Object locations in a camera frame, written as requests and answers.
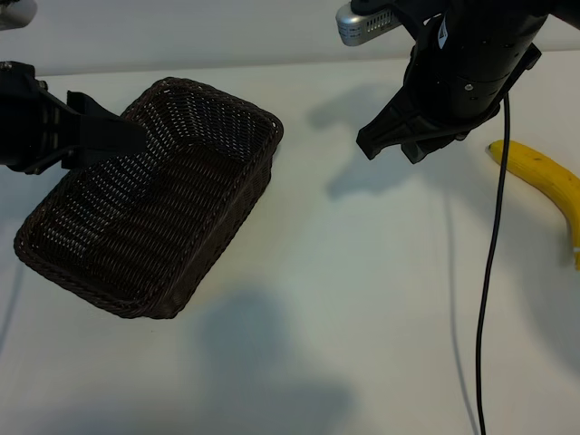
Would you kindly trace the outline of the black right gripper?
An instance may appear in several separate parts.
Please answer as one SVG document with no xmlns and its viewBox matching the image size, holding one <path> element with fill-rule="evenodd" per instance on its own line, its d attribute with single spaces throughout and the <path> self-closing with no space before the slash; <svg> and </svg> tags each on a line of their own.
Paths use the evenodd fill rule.
<svg viewBox="0 0 580 435">
<path fill-rule="evenodd" d="M 500 100 L 539 56 L 537 15 L 432 15 L 418 21 L 403 86 L 358 132 L 373 160 L 401 145 L 412 163 L 493 117 Z"/>
</svg>

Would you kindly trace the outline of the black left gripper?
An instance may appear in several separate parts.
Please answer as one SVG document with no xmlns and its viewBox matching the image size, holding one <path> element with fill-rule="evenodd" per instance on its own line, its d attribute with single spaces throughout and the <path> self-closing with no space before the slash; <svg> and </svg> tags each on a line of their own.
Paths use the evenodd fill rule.
<svg viewBox="0 0 580 435">
<path fill-rule="evenodd" d="M 10 170 L 42 173 L 65 159 L 68 169 L 87 168 L 142 152 L 145 140 L 143 127 L 89 95 L 68 91 L 66 105 L 32 65 L 1 62 L 1 164 Z"/>
</svg>

